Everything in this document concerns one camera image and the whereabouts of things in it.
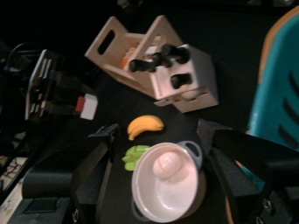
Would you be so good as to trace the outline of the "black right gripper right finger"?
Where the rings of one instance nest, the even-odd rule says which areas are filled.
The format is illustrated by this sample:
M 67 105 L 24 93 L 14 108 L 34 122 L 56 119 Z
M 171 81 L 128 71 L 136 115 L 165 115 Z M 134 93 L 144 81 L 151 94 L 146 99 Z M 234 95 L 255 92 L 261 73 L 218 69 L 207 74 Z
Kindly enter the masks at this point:
M 230 224 L 299 224 L 299 152 L 199 120 L 201 145 L 226 195 Z

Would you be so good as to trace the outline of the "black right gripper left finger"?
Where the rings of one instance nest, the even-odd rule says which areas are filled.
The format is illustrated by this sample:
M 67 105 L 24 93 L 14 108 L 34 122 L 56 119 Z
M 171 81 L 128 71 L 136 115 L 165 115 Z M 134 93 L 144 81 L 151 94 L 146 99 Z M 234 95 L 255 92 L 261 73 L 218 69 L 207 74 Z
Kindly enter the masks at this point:
M 103 126 L 86 138 L 88 154 L 80 157 L 71 182 L 71 196 L 76 206 L 74 224 L 100 224 L 110 173 L 116 157 L 118 136 L 119 125 L 114 123 Z

